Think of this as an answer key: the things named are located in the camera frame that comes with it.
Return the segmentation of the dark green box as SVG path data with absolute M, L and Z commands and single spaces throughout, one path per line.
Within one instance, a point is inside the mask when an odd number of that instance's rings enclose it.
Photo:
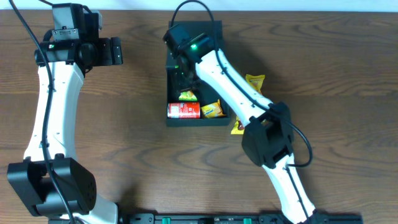
M 216 37 L 218 47 L 224 49 L 224 40 L 221 21 L 174 21 L 169 22 L 169 27 L 177 26 L 178 31 L 183 32 L 184 37 L 195 39 L 201 35 L 210 38 L 211 41 Z M 179 59 L 172 57 L 172 52 L 167 51 L 165 64 L 167 74 L 167 102 L 179 102 L 181 92 L 191 90 L 196 96 L 201 106 L 214 103 L 220 100 L 221 109 L 226 113 L 224 118 L 205 118 L 200 116 L 195 119 L 167 118 L 168 127 L 187 127 L 187 126 L 226 126 L 230 121 L 229 106 L 222 97 L 209 84 L 198 79 L 198 77 L 189 72 L 187 67 Z

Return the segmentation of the green yellow snack packet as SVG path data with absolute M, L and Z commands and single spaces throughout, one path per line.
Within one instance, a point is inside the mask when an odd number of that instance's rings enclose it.
M 198 101 L 198 98 L 196 97 L 194 92 L 189 90 L 189 91 L 180 92 L 178 100 L 179 101 Z

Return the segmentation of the red chips can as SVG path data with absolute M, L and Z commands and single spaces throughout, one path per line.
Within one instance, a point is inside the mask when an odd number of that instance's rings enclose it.
M 198 102 L 169 103 L 167 117 L 170 119 L 199 119 L 200 105 Z

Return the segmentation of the small yellow snack packet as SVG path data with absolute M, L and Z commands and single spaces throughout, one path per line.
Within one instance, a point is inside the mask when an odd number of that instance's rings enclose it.
M 225 117 L 226 115 L 223 113 L 220 99 L 218 99 L 214 103 L 210 103 L 208 105 L 202 106 L 201 112 L 203 116 L 207 119 L 211 118 L 220 118 L 220 117 Z

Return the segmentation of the yellow orange snack packet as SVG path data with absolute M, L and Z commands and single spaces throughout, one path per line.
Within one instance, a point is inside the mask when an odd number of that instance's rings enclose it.
M 245 79 L 249 85 L 255 89 L 260 95 L 262 94 L 261 88 L 264 83 L 265 75 L 250 75 L 246 74 Z

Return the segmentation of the yellow chocolate snack packet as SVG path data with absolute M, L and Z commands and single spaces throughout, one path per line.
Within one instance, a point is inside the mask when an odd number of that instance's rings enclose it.
M 243 134 L 244 134 L 244 126 L 239 117 L 237 116 L 234 126 L 231 130 L 231 135 L 243 135 Z

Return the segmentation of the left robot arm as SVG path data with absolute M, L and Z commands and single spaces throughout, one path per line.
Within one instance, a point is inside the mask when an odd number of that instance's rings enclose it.
M 97 192 L 94 175 L 75 149 L 76 109 L 85 75 L 121 65 L 118 37 L 101 38 L 102 16 L 75 3 L 52 5 L 54 27 L 34 53 L 39 76 L 35 123 L 22 162 L 7 180 L 32 216 L 50 223 L 118 223 L 116 203 Z

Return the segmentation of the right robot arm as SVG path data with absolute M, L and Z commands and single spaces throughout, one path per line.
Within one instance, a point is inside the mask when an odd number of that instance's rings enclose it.
M 179 65 L 211 86 L 239 117 L 242 148 L 269 176 L 284 217 L 291 223 L 311 223 L 315 206 L 297 172 L 309 163 L 295 163 L 294 134 L 302 132 L 292 123 L 288 106 L 273 103 L 251 87 L 218 47 L 216 37 L 192 38 L 180 24 L 172 24 L 163 40 Z

